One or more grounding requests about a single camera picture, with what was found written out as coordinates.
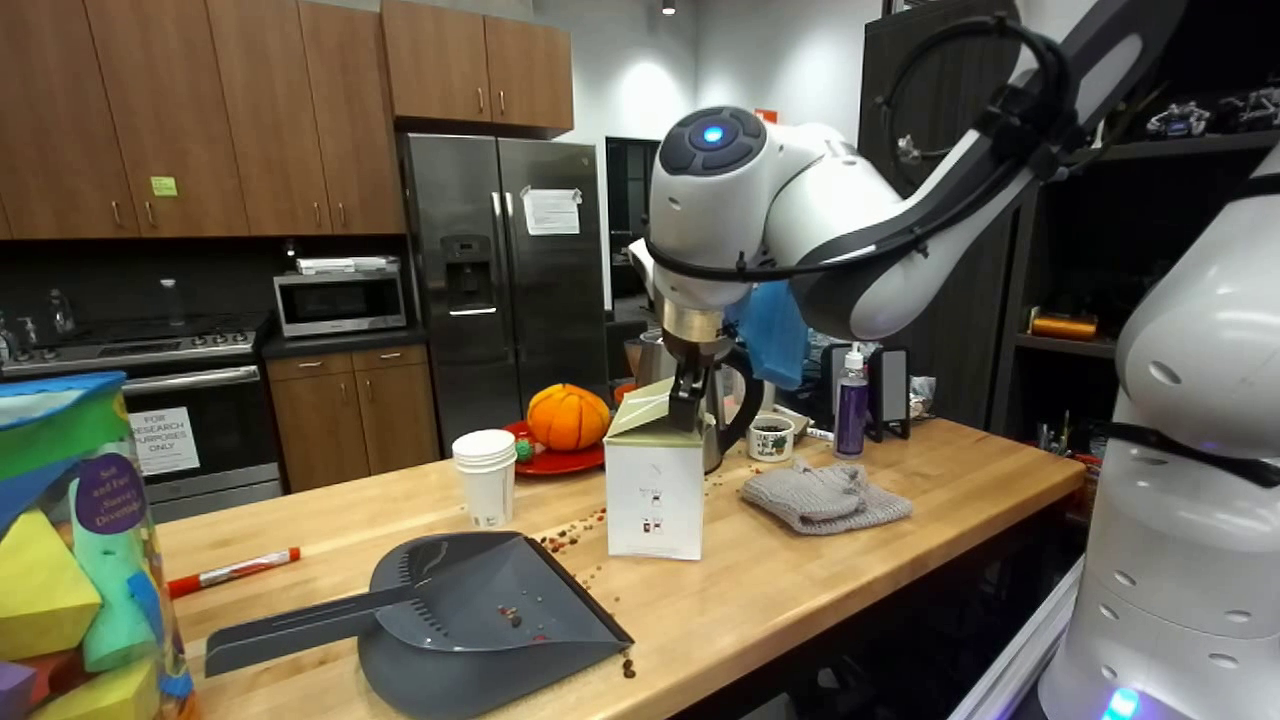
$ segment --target microwave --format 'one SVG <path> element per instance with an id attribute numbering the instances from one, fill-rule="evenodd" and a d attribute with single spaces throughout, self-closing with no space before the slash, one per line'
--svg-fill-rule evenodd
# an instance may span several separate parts
<path id="1" fill-rule="evenodd" d="M 281 335 L 407 330 L 399 268 L 274 277 Z"/>

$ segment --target stainless steel refrigerator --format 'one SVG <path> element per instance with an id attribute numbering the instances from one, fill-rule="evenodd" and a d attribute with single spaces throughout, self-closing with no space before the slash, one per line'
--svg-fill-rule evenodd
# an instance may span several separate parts
<path id="1" fill-rule="evenodd" d="M 402 133 L 399 154 L 445 445 L 555 382 L 605 396 L 597 147 Z"/>

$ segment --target drawer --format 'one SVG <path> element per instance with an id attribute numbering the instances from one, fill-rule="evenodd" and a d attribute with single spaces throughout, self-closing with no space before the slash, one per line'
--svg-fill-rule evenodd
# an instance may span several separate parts
<path id="1" fill-rule="evenodd" d="M 270 384 L 274 382 L 304 382 L 304 376 L 334 376 L 334 374 L 351 374 L 351 356 L 347 352 L 269 361 Z"/>
<path id="2" fill-rule="evenodd" d="M 422 368 L 427 347 L 422 344 L 392 344 L 392 347 L 366 347 L 351 352 L 355 368 Z"/>

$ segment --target gray dustpan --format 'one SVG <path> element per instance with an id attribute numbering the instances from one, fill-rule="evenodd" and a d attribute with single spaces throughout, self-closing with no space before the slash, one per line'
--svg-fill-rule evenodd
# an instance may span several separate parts
<path id="1" fill-rule="evenodd" d="M 459 533 L 392 550 L 366 595 L 211 633 L 208 678 L 338 636 L 402 717 L 478 717 L 633 643 L 527 538 Z"/>

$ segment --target orange pumpkin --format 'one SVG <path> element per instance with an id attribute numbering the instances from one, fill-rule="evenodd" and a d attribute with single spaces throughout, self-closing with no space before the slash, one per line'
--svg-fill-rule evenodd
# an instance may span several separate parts
<path id="1" fill-rule="evenodd" d="M 578 451 L 605 440 L 608 406 L 578 384 L 546 384 L 527 402 L 523 426 L 546 451 Z"/>

